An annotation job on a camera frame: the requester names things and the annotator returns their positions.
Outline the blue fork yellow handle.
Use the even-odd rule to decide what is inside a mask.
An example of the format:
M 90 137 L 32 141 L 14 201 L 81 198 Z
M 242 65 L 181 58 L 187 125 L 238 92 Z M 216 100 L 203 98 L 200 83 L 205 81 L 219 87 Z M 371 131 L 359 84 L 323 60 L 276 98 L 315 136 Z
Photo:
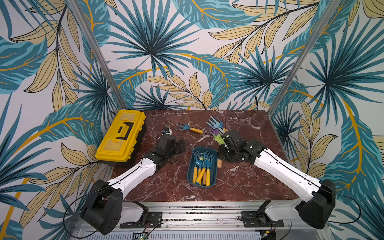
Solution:
M 182 124 L 182 123 L 177 123 L 177 131 L 192 131 L 192 132 L 195 132 L 195 133 L 199 133 L 199 134 L 203 134 L 204 131 L 203 130 L 199 130 L 199 129 L 196 129 L 196 128 L 191 128 L 188 124 Z

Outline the purple small rake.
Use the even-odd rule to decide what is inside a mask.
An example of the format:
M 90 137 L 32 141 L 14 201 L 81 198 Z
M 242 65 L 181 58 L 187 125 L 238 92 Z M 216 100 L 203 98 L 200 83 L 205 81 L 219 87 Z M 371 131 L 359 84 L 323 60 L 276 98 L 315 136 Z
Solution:
M 212 131 L 211 131 L 211 134 L 212 134 L 213 136 L 217 136 L 217 135 L 220 135 L 220 131 L 219 131 L 218 129 L 215 129 L 215 130 L 212 130 Z

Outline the light blue fork pink handle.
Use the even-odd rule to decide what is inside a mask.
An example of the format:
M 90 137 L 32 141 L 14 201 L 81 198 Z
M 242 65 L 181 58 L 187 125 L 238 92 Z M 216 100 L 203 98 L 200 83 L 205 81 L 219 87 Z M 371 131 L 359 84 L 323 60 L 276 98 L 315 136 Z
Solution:
M 206 124 L 213 130 L 218 130 L 221 134 L 224 134 L 227 130 L 224 128 L 224 123 L 213 116 L 210 116 Z

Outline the green rake wooden handle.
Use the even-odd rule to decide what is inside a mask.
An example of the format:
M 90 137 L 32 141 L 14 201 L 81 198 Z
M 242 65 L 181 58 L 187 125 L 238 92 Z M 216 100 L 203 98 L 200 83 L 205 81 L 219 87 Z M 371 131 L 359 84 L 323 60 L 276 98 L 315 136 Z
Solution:
M 221 135 L 214 135 L 214 140 L 219 144 L 219 146 L 225 145 L 225 142 L 222 139 Z M 218 166 L 218 168 L 222 167 L 222 160 L 219 158 L 217 160 L 217 166 Z

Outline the blue claw rake yellow handle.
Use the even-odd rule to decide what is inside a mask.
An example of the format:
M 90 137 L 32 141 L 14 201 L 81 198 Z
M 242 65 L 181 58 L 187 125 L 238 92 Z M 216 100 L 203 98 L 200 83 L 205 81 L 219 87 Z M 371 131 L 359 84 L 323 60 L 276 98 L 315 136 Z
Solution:
M 212 155 L 210 155 L 208 152 L 205 152 L 204 156 L 204 163 L 205 163 L 205 173 L 203 180 L 205 181 L 205 186 L 209 187 L 211 185 L 211 173 L 210 169 L 212 167 Z

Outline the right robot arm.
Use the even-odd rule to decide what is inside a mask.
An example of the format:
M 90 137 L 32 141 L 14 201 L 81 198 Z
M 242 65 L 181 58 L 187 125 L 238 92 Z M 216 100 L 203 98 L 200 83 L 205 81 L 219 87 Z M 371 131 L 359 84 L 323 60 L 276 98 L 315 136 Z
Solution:
M 218 158 L 231 163 L 247 162 L 278 179 L 298 196 L 294 200 L 265 201 L 256 213 L 264 226 L 282 220 L 302 220 L 323 229 L 336 205 L 336 187 L 330 180 L 319 180 L 298 170 L 264 147 L 259 141 L 246 142 L 236 130 L 219 136 Z

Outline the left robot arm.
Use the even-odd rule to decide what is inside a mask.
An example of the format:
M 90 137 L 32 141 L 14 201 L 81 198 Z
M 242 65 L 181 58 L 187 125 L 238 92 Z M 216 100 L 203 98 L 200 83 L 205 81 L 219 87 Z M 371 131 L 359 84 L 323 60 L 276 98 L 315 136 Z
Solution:
M 103 235 L 116 226 L 133 223 L 145 225 L 148 208 L 138 202 L 123 207 L 123 200 L 135 187 L 154 175 L 169 159 L 186 151 L 185 141 L 164 134 L 142 160 L 120 176 L 107 182 L 97 181 L 87 195 L 80 218 Z

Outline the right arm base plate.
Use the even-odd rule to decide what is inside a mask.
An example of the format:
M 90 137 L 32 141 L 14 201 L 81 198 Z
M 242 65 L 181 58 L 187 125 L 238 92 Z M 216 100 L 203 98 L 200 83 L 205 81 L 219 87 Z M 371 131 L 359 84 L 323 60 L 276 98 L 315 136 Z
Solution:
M 272 221 L 265 213 L 257 211 L 244 211 L 237 217 L 238 221 L 242 221 L 245 228 L 281 228 L 284 227 L 282 220 Z

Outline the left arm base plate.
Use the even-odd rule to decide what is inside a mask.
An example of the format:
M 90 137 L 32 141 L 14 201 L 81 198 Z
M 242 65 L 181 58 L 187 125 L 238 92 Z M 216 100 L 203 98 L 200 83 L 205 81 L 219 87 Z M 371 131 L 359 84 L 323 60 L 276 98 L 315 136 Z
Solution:
M 154 229 L 162 225 L 162 212 L 147 212 L 137 222 L 120 224 L 121 229 Z

